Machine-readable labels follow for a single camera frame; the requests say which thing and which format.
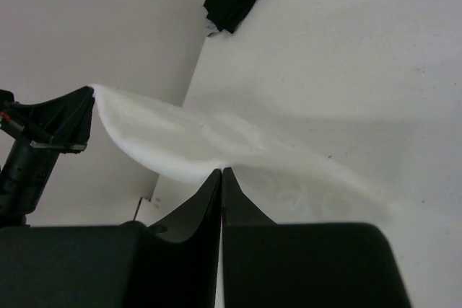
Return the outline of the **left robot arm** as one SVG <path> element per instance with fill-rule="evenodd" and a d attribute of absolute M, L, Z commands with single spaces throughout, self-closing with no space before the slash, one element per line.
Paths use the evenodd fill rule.
<path fill-rule="evenodd" d="M 23 105 L 1 90 L 1 130 L 14 139 L 1 169 L 1 227 L 24 226 L 60 154 L 78 154 L 90 138 L 94 89 Z"/>

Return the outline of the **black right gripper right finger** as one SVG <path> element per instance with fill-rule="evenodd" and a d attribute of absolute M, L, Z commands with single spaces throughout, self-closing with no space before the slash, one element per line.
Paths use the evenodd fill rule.
<path fill-rule="evenodd" d="M 226 307 L 410 307 L 391 246 L 372 224 L 278 224 L 222 173 Z"/>

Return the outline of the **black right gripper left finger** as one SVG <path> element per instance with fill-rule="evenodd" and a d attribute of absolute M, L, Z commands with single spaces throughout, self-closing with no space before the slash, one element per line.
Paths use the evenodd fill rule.
<path fill-rule="evenodd" d="M 213 307 L 221 172 L 151 226 L 1 230 L 3 307 Z"/>

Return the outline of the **white tank top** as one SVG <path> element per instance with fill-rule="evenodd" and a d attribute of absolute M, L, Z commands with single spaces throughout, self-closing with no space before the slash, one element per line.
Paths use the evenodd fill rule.
<path fill-rule="evenodd" d="M 147 169 L 189 185 L 230 168 L 243 192 L 272 219 L 382 221 L 380 190 L 304 144 L 227 113 L 211 114 L 96 84 L 101 122 L 116 146 Z"/>

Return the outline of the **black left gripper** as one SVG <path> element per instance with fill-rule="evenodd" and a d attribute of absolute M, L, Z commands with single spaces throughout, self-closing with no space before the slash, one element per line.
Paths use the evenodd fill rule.
<path fill-rule="evenodd" d="M 34 105 L 1 90 L 1 130 L 34 149 L 79 153 L 90 139 L 94 104 L 94 89 L 88 86 Z"/>

